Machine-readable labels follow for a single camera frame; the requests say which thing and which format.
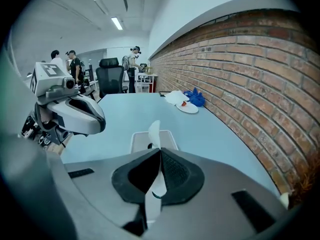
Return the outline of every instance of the white plate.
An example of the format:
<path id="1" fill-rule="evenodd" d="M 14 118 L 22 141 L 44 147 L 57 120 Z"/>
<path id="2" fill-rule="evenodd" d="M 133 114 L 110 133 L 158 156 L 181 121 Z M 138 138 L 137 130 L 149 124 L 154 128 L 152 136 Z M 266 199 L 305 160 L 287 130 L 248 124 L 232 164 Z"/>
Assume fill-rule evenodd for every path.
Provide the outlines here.
<path id="1" fill-rule="evenodd" d="M 190 102 L 187 102 L 185 106 L 181 106 L 181 105 L 177 104 L 176 107 L 178 109 L 180 109 L 181 111 L 186 112 L 186 113 L 190 113 L 190 114 L 194 114 L 199 111 L 198 107 L 196 105 L 193 105 Z"/>

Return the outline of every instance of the ceiling light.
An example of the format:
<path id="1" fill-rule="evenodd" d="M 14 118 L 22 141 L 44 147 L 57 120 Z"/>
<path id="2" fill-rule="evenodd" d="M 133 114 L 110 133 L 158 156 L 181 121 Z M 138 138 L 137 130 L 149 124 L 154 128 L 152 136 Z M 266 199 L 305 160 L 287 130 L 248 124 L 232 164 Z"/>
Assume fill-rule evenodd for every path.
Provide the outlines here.
<path id="1" fill-rule="evenodd" d="M 111 18 L 111 20 L 113 21 L 114 25 L 117 27 L 118 30 L 123 29 L 117 17 L 113 17 Z"/>

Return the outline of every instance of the black t-shirt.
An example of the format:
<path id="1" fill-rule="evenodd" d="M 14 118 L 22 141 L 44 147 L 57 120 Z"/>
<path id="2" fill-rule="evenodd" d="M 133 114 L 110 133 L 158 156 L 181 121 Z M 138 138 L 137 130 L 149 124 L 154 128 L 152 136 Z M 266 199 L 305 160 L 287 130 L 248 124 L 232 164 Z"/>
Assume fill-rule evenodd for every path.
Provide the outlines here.
<path id="1" fill-rule="evenodd" d="M 79 72 L 79 80 L 82 81 L 83 79 L 83 74 L 82 74 L 82 71 L 81 71 L 81 63 L 80 63 L 80 59 L 79 58 L 75 58 L 71 61 L 71 64 L 70 64 L 70 71 L 71 71 L 71 75 L 73 77 L 74 80 L 76 80 L 76 66 L 80 66 L 80 72 Z"/>

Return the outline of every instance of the person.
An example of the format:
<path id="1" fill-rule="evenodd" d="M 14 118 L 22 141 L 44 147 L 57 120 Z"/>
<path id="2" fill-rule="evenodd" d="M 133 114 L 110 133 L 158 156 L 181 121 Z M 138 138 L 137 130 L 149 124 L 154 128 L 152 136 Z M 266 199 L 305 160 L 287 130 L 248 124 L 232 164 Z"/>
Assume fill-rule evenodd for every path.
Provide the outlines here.
<path id="1" fill-rule="evenodd" d="M 83 81 L 83 74 L 81 71 L 81 61 L 76 56 L 76 52 L 74 50 L 69 51 L 67 54 L 69 59 L 72 61 L 70 65 L 68 60 L 65 62 L 66 69 L 71 72 L 71 75 L 75 80 L 75 83 L 79 85 Z"/>
<path id="2" fill-rule="evenodd" d="M 68 73 L 62 58 L 59 57 L 60 53 L 58 50 L 51 52 L 51 64 L 56 64 L 63 72 Z"/>
<path id="3" fill-rule="evenodd" d="M 135 46 L 130 49 L 131 53 L 128 55 L 128 64 L 129 64 L 129 69 L 127 70 L 128 77 L 129 77 L 129 93 L 136 93 L 136 88 L 135 88 L 135 70 L 137 67 L 138 69 L 142 69 L 141 66 L 136 64 L 136 54 L 140 54 L 140 47 Z"/>

